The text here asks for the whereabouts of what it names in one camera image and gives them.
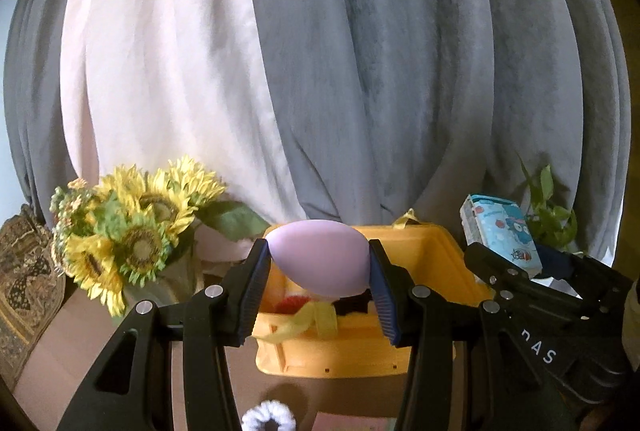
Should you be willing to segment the blue tissue pack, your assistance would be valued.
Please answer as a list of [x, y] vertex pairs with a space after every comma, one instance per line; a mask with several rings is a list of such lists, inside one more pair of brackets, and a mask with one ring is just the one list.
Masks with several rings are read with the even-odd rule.
[[534, 278], [542, 264], [525, 215], [512, 200], [472, 194], [465, 198], [460, 217], [466, 243], [481, 243]]

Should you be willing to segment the white fluffy scrunchie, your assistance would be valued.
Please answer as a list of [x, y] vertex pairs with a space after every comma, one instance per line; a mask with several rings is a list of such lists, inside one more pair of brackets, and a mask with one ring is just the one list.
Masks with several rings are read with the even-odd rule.
[[297, 422], [288, 405], [276, 399], [263, 401], [241, 417], [243, 431], [262, 431], [275, 425], [278, 431], [296, 431]]

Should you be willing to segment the Mickey Mouse plush toy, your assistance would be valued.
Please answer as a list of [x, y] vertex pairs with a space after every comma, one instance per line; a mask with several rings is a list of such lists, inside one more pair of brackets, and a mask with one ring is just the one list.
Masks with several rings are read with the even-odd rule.
[[337, 316], [349, 314], [368, 314], [369, 304], [373, 301], [370, 289], [361, 292], [359, 295], [340, 298], [332, 302]]

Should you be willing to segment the colourful printed cloth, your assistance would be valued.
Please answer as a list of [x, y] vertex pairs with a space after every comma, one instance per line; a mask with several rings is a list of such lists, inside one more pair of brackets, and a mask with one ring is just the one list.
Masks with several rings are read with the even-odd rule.
[[312, 431], [394, 431], [396, 418], [318, 413]]

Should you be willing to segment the pink egg-shaped sponge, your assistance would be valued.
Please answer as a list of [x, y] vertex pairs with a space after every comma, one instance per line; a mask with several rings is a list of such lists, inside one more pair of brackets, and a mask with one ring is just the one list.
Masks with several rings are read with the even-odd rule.
[[280, 271], [314, 295], [346, 298], [369, 288], [369, 240], [351, 226], [297, 221], [272, 229], [265, 239]]

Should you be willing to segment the red pompom plush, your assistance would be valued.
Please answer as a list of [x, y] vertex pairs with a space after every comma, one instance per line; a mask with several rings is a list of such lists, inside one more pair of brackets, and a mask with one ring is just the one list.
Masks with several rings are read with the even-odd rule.
[[306, 303], [310, 301], [308, 295], [287, 295], [276, 304], [274, 312], [278, 314], [296, 314]]

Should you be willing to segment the green potted plant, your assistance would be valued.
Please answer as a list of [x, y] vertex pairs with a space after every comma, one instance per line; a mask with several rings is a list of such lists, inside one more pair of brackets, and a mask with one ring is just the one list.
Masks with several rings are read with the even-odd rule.
[[518, 156], [518, 161], [529, 196], [525, 221], [534, 242], [572, 255], [582, 255], [577, 243], [577, 215], [574, 209], [568, 209], [555, 200], [551, 166], [545, 165], [534, 174], [527, 169], [521, 156]]

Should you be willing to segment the grey-green ribbed vase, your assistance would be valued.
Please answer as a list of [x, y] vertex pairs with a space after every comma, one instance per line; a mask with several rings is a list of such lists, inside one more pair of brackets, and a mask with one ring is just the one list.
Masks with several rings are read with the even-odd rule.
[[130, 307], [142, 300], [150, 300], [157, 307], [166, 307], [189, 301], [192, 295], [203, 288], [200, 259], [195, 255], [193, 248], [189, 248], [160, 272], [155, 281], [148, 281], [143, 287], [127, 285], [124, 288], [124, 297]]

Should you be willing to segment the patterned brown cloth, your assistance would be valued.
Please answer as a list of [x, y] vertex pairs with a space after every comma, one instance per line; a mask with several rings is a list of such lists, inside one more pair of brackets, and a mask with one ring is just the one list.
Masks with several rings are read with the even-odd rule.
[[10, 390], [64, 300], [51, 243], [27, 205], [1, 226], [1, 378]]

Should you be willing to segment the sunflower bouquet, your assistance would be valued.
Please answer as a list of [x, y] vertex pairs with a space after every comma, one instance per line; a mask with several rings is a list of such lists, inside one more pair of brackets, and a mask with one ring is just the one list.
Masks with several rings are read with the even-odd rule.
[[51, 255], [70, 278], [112, 318], [130, 305], [127, 285], [143, 287], [189, 248], [199, 229], [225, 239], [253, 240], [267, 222], [232, 199], [218, 174], [184, 155], [153, 172], [117, 166], [91, 185], [78, 178], [55, 188]]

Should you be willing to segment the orange plastic crate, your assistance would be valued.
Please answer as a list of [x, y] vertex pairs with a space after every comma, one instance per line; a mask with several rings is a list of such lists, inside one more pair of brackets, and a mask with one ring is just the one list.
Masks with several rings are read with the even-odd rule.
[[[390, 262], [446, 300], [476, 307], [489, 298], [489, 289], [465, 267], [454, 237], [439, 225], [420, 221], [413, 211], [391, 225], [356, 230], [379, 240]], [[287, 295], [308, 295], [310, 301], [293, 315], [274, 312]], [[368, 314], [337, 316], [333, 301], [322, 301], [299, 287], [273, 263], [253, 330], [257, 368], [267, 375], [324, 379], [400, 375], [408, 370], [409, 350], [393, 347], [383, 335], [372, 302]]]

